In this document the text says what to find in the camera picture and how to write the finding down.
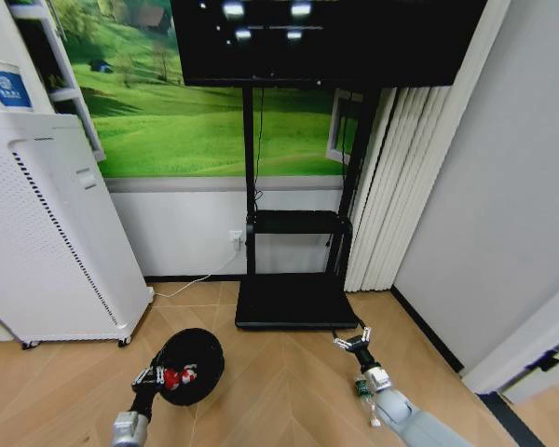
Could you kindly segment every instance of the green grass mural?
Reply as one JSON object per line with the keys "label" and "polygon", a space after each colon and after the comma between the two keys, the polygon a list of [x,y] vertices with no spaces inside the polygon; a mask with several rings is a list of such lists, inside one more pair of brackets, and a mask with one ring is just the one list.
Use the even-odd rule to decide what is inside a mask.
{"label": "green grass mural", "polygon": [[[169,14],[166,0],[54,3],[106,153],[104,176],[243,175],[240,90],[186,87],[173,29],[150,31],[132,18],[145,7]],[[112,73],[92,71],[91,61],[106,61]],[[260,175],[340,174],[341,165],[325,157],[332,103],[331,91],[266,89]]]}

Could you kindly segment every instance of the wooden floor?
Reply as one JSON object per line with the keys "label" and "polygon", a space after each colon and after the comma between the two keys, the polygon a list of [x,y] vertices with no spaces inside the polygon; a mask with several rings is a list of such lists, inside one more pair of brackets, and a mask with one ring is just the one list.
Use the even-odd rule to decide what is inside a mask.
{"label": "wooden floor", "polygon": [[511,407],[542,443],[559,447],[559,385]]}
{"label": "wooden floor", "polygon": [[[170,293],[180,284],[157,284]],[[371,428],[353,392],[358,372],[327,332],[243,332],[234,326],[237,283],[199,283],[156,298],[132,343],[42,344],[21,351],[0,343],[0,446],[107,446],[130,382],[177,331],[213,331],[225,372],[191,407],[157,396],[148,445],[397,446],[385,427]],[[388,292],[356,293],[350,302],[373,327],[371,351],[396,386],[476,445],[514,445],[466,389]]]}

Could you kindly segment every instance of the black metal stand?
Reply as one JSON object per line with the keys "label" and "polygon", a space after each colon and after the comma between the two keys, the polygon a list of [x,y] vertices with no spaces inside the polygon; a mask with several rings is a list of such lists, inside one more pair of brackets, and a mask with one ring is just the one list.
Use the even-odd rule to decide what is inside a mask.
{"label": "black metal stand", "polygon": [[[352,243],[349,212],[370,140],[380,91],[364,94],[338,212],[256,210],[252,87],[242,89],[246,169],[247,277],[240,283],[236,325],[243,329],[346,329],[359,321],[344,293]],[[257,275],[256,234],[330,234],[324,273]]]}

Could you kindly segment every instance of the tv screen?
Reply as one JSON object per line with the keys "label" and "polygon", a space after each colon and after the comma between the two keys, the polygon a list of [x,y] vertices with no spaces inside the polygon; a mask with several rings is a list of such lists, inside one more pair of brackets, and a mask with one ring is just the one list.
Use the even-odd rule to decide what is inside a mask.
{"label": "tv screen", "polygon": [[451,85],[486,0],[171,0],[196,86]]}

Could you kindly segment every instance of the door frame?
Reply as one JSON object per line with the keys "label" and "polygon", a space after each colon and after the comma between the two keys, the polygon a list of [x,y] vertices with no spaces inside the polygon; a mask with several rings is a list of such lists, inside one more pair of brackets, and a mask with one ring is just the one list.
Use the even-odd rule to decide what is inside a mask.
{"label": "door frame", "polygon": [[462,382],[474,393],[497,391],[558,344],[559,290],[503,343],[463,374]]}

